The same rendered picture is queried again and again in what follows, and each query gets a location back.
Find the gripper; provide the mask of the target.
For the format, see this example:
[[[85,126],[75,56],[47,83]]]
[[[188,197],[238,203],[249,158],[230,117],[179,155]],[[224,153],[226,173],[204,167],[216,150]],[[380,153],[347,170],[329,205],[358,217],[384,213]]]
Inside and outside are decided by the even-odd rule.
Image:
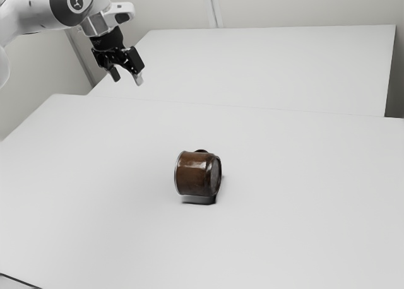
[[[126,47],[124,37],[120,28],[113,28],[98,37],[90,37],[92,52],[100,68],[109,70],[114,82],[121,79],[119,71],[115,65],[120,65],[133,77],[137,86],[144,82],[142,71],[145,64],[135,47]]]

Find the brown glazed mug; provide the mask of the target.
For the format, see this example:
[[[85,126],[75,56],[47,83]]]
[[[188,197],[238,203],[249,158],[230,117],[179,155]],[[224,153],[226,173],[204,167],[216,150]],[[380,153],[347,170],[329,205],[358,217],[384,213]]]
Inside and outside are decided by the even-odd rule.
[[[174,169],[174,183],[182,196],[215,197],[222,182],[219,156],[206,150],[182,151]]]

